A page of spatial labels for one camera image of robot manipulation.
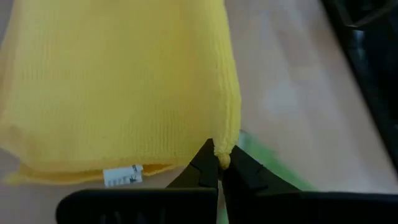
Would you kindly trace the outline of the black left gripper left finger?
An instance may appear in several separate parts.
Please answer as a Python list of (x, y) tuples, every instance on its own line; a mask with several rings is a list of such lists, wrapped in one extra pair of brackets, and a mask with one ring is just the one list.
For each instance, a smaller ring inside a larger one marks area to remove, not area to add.
[(218, 159), (212, 139), (164, 189), (86, 189), (63, 198), (61, 224), (173, 223), (217, 221)]

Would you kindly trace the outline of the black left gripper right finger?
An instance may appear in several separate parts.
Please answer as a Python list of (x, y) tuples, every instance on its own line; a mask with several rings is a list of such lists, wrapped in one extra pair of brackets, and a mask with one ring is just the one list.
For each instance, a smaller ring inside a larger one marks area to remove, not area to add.
[(230, 223), (397, 223), (397, 196), (300, 190), (238, 146), (223, 172)]

